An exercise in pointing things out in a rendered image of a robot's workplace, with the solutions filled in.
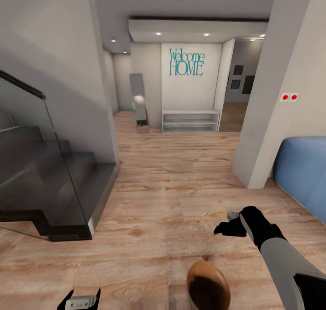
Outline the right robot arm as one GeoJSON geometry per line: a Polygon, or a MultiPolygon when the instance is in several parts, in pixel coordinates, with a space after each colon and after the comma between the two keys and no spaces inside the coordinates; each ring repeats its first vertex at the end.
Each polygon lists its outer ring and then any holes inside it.
{"type": "Polygon", "coordinates": [[[304,258],[259,209],[228,211],[214,234],[246,237],[260,251],[286,310],[326,310],[326,274],[304,258]]]}

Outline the trash can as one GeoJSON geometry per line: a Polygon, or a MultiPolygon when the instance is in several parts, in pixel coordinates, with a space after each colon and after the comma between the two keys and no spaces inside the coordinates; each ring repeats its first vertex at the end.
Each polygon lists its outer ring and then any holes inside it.
{"type": "Polygon", "coordinates": [[[194,263],[187,274],[187,291],[191,310],[229,310],[231,292],[223,272],[207,261],[194,263]],[[217,276],[218,271],[225,284],[217,276]]]}

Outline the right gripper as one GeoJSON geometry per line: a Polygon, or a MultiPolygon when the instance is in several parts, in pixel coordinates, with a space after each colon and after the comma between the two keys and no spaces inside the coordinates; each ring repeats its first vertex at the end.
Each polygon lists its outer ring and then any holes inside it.
{"type": "Polygon", "coordinates": [[[214,234],[222,234],[223,236],[230,236],[230,237],[246,237],[247,233],[241,233],[235,227],[234,224],[235,220],[231,222],[221,222],[219,226],[217,226],[214,230],[214,234]]]}

